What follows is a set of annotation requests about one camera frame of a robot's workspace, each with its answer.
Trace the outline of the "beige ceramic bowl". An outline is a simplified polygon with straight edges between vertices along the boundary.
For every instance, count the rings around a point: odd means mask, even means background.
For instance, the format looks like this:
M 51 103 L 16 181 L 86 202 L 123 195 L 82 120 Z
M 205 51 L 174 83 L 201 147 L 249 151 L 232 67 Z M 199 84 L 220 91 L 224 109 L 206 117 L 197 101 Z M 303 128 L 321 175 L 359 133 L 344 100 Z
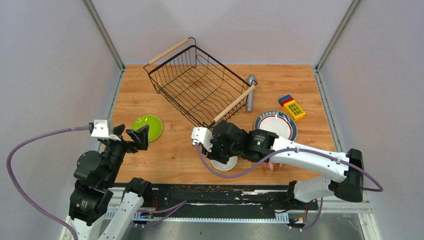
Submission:
M 222 172 L 226 172 L 226 171 L 233 169 L 236 166 L 237 161 L 238 161 L 237 156 L 230 157 L 227 163 L 221 163 L 217 160 L 210 160 L 212 166 L 215 169 L 222 171 Z

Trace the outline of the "lime green plate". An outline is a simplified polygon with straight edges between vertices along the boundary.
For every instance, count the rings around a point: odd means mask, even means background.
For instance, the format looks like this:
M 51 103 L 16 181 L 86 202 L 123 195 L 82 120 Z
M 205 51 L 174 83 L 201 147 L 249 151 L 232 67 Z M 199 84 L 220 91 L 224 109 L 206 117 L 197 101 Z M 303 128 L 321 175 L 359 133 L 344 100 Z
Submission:
M 139 118 L 137 118 L 131 125 L 131 128 L 133 130 L 139 130 L 140 128 L 144 126 L 149 126 L 148 130 L 148 141 L 153 142 L 163 132 L 164 125 L 161 119 L 155 115 L 144 115 Z

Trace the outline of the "pink cup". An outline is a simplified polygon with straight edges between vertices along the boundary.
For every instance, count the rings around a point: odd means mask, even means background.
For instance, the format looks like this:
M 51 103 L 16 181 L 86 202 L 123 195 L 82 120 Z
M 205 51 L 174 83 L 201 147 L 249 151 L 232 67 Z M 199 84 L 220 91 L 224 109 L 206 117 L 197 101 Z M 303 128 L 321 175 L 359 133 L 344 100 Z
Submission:
M 264 167 L 267 171 L 272 172 L 274 170 L 274 164 L 272 162 L 266 162 Z

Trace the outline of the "white plate dark striped rim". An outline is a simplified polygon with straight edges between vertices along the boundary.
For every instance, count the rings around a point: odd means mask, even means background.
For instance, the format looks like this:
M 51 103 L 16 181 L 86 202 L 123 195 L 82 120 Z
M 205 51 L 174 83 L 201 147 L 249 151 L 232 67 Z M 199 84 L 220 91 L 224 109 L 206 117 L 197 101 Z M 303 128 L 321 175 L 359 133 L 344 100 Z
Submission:
M 254 122 L 255 130 L 273 132 L 280 137 L 295 141 L 298 136 L 298 128 L 295 121 L 281 111 L 265 111 Z

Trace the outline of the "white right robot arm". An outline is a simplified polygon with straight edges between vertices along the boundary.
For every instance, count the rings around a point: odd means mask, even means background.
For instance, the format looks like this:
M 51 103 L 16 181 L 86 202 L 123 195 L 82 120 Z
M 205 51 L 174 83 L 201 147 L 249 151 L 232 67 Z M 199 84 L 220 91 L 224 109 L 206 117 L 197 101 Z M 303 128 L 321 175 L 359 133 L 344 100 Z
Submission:
M 286 204 L 298 209 L 314 199 L 335 196 L 341 200 L 363 201 L 363 154 L 358 149 L 347 152 L 327 151 L 296 143 L 274 132 L 255 129 L 249 132 L 235 124 L 221 121 L 212 130 L 194 127 L 192 144 L 200 159 L 227 163 L 231 157 L 253 162 L 291 165 L 320 174 L 319 177 L 289 183 Z

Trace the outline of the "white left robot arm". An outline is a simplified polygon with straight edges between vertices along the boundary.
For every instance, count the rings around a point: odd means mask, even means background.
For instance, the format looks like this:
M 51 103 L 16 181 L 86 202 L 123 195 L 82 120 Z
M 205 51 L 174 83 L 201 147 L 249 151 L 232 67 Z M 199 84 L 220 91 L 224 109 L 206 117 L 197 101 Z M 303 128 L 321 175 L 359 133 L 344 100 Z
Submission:
M 138 130 L 124 124 L 113 126 L 110 120 L 89 124 L 93 138 L 105 145 L 103 152 L 90 150 L 77 160 L 74 171 L 75 189 L 70 196 L 70 225 L 78 240 L 120 240 L 136 211 L 153 201 L 152 183 L 134 177 L 125 187 L 118 210 L 101 231 L 113 197 L 111 188 L 127 153 L 146 151 L 149 147 L 149 125 Z

